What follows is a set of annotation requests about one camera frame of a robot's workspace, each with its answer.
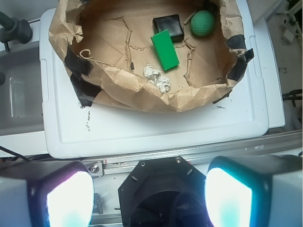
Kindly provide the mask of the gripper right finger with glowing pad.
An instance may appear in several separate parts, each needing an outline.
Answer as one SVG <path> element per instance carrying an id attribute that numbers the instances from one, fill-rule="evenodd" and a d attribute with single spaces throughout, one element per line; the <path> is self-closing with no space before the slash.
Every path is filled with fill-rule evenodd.
<path id="1" fill-rule="evenodd" d="M 215 227 L 301 227 L 303 159 L 215 157 L 206 175 L 205 203 Z"/>

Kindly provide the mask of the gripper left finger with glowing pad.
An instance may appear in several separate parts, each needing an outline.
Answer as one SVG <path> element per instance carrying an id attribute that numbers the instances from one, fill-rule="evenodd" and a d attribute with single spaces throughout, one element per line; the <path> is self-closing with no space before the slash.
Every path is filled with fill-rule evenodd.
<path id="1" fill-rule="evenodd" d="M 87 227 L 94 184 L 80 161 L 25 161 L 0 167 L 2 227 Z"/>

